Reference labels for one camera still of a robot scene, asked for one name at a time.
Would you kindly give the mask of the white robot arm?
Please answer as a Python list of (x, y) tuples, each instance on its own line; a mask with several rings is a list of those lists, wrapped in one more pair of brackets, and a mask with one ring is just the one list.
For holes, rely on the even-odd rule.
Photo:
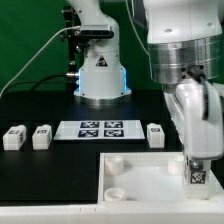
[[(119, 27), (99, 0), (67, 0), (81, 21), (77, 35), (90, 41), (74, 95), (99, 104), (130, 92), (119, 60)], [(165, 102), (193, 161), (224, 155), (221, 103), (208, 82), (221, 59), (220, 0), (138, 0), (148, 25), (151, 78), (163, 85)]]

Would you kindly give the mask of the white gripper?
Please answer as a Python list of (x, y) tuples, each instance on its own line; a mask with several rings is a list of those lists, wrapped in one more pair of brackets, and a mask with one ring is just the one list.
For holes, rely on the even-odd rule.
[(223, 115), (217, 90), (205, 82), (208, 90), (208, 118), (203, 119), (203, 86), (189, 81), (164, 93), (165, 102), (190, 160), (217, 160), (224, 155)]

